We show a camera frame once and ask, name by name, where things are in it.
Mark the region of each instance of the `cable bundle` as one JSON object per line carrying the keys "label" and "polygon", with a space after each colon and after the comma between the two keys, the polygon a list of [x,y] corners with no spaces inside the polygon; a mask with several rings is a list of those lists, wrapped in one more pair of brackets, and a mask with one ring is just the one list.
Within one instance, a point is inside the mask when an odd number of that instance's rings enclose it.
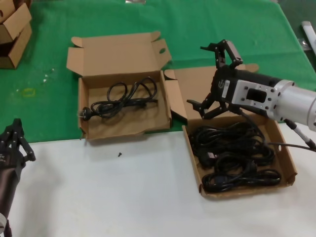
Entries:
{"label": "cable bundle", "polygon": [[[144,84],[146,80],[149,80],[154,85],[154,92],[152,93],[150,89]],[[111,100],[110,94],[112,89],[115,86],[123,85],[125,92],[121,98],[118,100]],[[146,98],[132,98],[138,89],[139,86],[143,86],[148,93],[148,97]],[[135,82],[131,91],[128,93],[127,85],[124,82],[118,82],[112,85],[107,93],[108,101],[98,101],[91,105],[90,108],[84,107],[82,112],[80,113],[80,117],[83,118],[84,121],[89,120],[92,116],[100,116],[104,119],[109,119],[117,115],[123,107],[129,106],[138,106],[140,108],[146,107],[147,103],[157,103],[158,100],[154,99],[157,94],[157,84],[155,83],[154,79],[151,77],[146,77],[142,79],[140,82]]]}
{"label": "cable bundle", "polygon": [[257,170],[272,164],[275,153],[259,128],[240,122],[227,128],[201,126],[190,136],[195,156],[204,169],[214,173],[202,178],[207,192],[217,193],[239,186],[271,186],[281,181],[276,170]]}

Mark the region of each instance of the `box lid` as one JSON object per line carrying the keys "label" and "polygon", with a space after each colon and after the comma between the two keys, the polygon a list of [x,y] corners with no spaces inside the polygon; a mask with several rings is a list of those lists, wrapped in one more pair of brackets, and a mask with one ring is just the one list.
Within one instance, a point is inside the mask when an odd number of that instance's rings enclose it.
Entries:
{"label": "box lid", "polygon": [[30,22],[31,18],[29,9],[24,3],[0,25],[0,44],[14,41]]}
{"label": "box lid", "polygon": [[[248,70],[257,72],[259,66],[257,64],[242,64],[238,66],[240,70]],[[181,117],[188,120],[201,119],[199,113],[193,110],[192,105],[187,100],[192,99],[202,102],[209,94],[216,67],[199,67],[184,68],[177,70],[164,71],[166,79],[166,88],[170,100],[171,110]],[[219,103],[215,102],[209,110],[219,107]],[[225,112],[218,116],[237,116],[231,112]]]}
{"label": "box lid", "polygon": [[67,68],[81,76],[160,70],[171,60],[160,32],[79,38],[68,49]]}
{"label": "box lid", "polygon": [[0,0],[0,23],[5,21],[15,11],[13,0]]}

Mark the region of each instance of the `open cardboard box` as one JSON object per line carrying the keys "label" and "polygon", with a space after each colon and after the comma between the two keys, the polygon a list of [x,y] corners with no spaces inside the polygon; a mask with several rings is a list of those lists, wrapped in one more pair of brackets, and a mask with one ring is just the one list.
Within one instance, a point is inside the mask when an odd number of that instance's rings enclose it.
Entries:
{"label": "open cardboard box", "polygon": [[[77,47],[68,51],[67,68],[82,76],[79,79],[79,108],[89,107],[96,101],[106,101],[109,87],[123,81],[132,85],[145,77],[152,77],[158,87],[158,103],[146,108],[125,107],[111,119],[98,116],[89,121],[79,119],[79,127],[87,140],[143,134],[146,131],[169,129],[171,111],[161,68],[171,60],[167,44],[159,39],[160,32],[120,36],[78,38]],[[123,86],[115,87],[111,99],[119,99]],[[133,98],[148,94],[140,86]]]}
{"label": "open cardboard box", "polygon": [[28,23],[14,42],[0,44],[0,68],[17,68],[32,34]]}
{"label": "open cardboard box", "polygon": [[[248,69],[249,71],[255,72],[258,70],[258,67],[255,65],[244,65],[244,68],[239,69]],[[167,90],[169,91],[168,95],[170,98],[173,98],[174,102],[171,104],[171,109],[186,118],[188,121],[187,126],[183,126],[184,135],[189,149],[189,154],[191,157],[191,162],[197,182],[197,187],[199,193],[204,197],[213,197],[213,198],[223,198],[223,197],[232,197],[256,193],[264,193],[280,188],[285,188],[290,185],[293,185],[295,181],[295,175],[297,174],[295,165],[293,163],[292,157],[289,153],[287,147],[282,147],[279,150],[279,147],[273,147],[276,157],[275,161],[270,166],[264,166],[261,168],[272,168],[276,169],[282,175],[282,181],[277,186],[272,187],[239,187],[235,190],[231,190],[224,193],[207,193],[203,189],[201,179],[205,174],[212,173],[212,169],[205,170],[201,167],[201,164],[198,161],[198,158],[193,155],[191,144],[189,142],[189,135],[199,126],[202,125],[213,125],[218,127],[226,127],[232,125],[236,122],[245,121],[243,117],[233,114],[231,112],[225,112],[220,116],[205,120],[201,119],[199,113],[192,109],[192,105],[187,103],[188,99],[193,99],[199,102],[202,102],[207,94],[210,92],[211,83],[213,76],[215,74],[216,67],[201,67],[201,68],[187,68],[179,70],[166,70],[165,74],[170,81],[166,81]],[[214,103],[210,110],[215,109],[219,106],[218,102]],[[244,111],[252,117],[255,123],[259,126],[261,131],[266,137],[267,142],[282,142],[285,143],[285,140],[282,136],[282,133],[279,129],[277,122],[264,118],[262,116],[253,114],[249,111]]]}
{"label": "open cardboard box", "polygon": [[12,0],[0,0],[0,20],[4,20],[0,21],[0,44],[13,42],[32,18],[25,3],[14,11]]}

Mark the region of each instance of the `robotic arm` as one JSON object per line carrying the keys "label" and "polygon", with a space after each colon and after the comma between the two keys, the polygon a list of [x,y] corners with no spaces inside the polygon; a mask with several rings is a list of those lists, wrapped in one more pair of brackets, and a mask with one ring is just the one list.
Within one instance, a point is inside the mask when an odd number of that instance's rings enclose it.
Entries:
{"label": "robotic arm", "polygon": [[[19,151],[20,146],[26,156]],[[21,120],[16,118],[0,135],[0,234],[4,237],[12,237],[8,216],[21,171],[29,160],[35,161],[35,155],[24,138]]]}
{"label": "robotic arm", "polygon": [[[187,102],[203,119],[212,119],[226,111],[240,115],[240,108],[243,108],[273,120],[284,120],[287,124],[289,121],[298,122],[316,131],[316,92],[296,87],[290,80],[236,69],[243,61],[228,40],[201,49],[215,52],[217,71],[206,99],[202,103]],[[231,65],[226,64],[225,50],[232,60]],[[208,111],[215,101],[220,106]]]}

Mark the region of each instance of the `white table surface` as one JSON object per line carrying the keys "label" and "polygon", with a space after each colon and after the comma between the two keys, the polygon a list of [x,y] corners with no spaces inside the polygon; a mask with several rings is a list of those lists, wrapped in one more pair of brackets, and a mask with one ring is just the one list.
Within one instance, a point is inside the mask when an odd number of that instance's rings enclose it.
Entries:
{"label": "white table surface", "polygon": [[[280,126],[288,143],[304,145]],[[198,193],[183,132],[138,139],[31,144],[37,161],[16,190],[13,237],[316,236],[316,153],[290,148],[292,187],[214,201]]]}

